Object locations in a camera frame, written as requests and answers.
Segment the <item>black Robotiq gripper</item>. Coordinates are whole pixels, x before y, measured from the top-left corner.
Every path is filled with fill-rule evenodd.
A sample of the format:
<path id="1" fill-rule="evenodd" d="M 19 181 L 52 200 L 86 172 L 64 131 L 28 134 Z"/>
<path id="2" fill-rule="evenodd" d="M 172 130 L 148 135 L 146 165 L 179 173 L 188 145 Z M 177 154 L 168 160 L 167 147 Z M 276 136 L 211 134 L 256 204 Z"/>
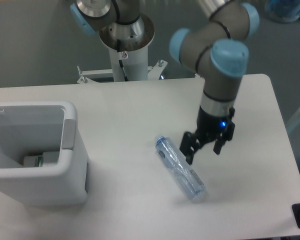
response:
<path id="1" fill-rule="evenodd" d="M 227 110 L 226 116 L 213 116 L 201 107 L 199 108 L 196 120 L 197 130 L 195 132 L 186 131 L 179 147 L 189 165 L 193 164 L 195 153 L 200 148 L 215 140 L 213 151 L 217 155 L 221 153 L 225 143 L 233 139 L 236 126 L 232 121 L 234 114 L 234 107 Z"/>

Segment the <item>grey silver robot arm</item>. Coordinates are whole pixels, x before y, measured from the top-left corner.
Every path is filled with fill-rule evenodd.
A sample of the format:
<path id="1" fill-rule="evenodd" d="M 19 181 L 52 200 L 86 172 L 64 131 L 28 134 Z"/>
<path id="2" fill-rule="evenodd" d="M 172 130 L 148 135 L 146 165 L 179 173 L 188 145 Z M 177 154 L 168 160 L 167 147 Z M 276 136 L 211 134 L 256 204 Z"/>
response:
<path id="1" fill-rule="evenodd" d="M 169 43 L 173 59 L 204 79 L 197 128 L 184 133 L 179 147 L 188 164 L 204 145 L 214 143 L 219 154 L 232 140 L 234 102 L 249 59 L 243 40 L 256 32 L 260 22 L 249 3 L 201 0 L 199 6 L 209 23 L 198 31 L 181 28 Z M 138 0 L 75 0 L 70 11 L 86 34 L 99 34 L 109 50 L 116 82 L 149 78 L 148 46 L 155 30 Z"/>

